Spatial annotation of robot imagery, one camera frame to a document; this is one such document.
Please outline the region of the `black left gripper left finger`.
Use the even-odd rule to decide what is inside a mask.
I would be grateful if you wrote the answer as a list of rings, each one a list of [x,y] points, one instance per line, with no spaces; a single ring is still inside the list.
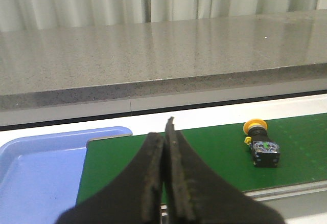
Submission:
[[[164,138],[151,132],[124,170],[57,223],[160,223]]]

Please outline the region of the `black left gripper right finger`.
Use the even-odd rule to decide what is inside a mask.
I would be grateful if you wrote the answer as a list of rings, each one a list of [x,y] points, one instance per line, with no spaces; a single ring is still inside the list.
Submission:
[[[171,223],[283,223],[275,209],[215,173],[191,147],[173,117],[165,127],[163,175]]]

